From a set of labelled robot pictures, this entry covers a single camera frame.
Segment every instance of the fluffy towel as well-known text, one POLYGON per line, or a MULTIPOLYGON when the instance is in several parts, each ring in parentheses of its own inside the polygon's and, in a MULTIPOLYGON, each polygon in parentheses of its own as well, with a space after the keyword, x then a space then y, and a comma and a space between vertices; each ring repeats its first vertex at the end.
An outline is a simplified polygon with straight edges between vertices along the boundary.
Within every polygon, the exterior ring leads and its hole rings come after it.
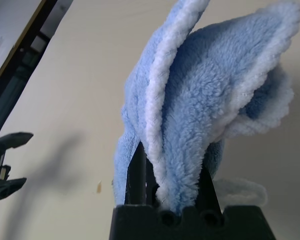
MULTIPOLYGON (((124 133, 114 157, 117 205, 125 201, 127 169, 140 141, 161 207, 179 214, 195 203, 204 155, 214 176, 225 138, 265 133, 288 114, 293 91, 279 60, 298 32, 300 5, 278 2, 191 33, 208 3, 179 0, 126 81, 124 133)), ((215 187, 234 196, 240 186, 264 194, 240 180, 215 187)))

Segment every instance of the plush fabric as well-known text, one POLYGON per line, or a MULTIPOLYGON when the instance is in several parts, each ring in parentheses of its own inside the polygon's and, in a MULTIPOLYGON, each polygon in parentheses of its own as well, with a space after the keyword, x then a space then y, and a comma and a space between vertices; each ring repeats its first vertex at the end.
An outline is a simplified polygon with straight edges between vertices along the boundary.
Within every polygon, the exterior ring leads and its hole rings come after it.
POLYGON ((208 3, 179 0, 126 81, 124 133, 114 156, 117 205, 125 201, 127 169, 140 141, 160 206, 179 214, 195 202, 204 155, 214 176, 225 138, 265 133, 288 114, 293 91, 279 60, 298 32, 300 5, 277 2, 191 33, 208 3))

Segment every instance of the black clamp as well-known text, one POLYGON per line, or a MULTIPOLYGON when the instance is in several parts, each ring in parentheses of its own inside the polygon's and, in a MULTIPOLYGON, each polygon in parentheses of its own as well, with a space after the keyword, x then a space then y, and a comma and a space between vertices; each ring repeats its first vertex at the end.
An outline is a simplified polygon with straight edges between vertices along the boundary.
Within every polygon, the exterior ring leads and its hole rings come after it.
POLYGON ((223 214, 203 165, 195 206, 181 216, 159 211, 153 168, 140 143, 127 172, 124 205, 113 210, 109 240, 275 240, 257 206, 229 206, 223 214))
POLYGON ((7 198, 23 187, 26 178, 8 180, 11 167, 4 165, 6 150, 25 145, 33 137, 32 133, 18 132, 0 137, 0 200, 7 198))

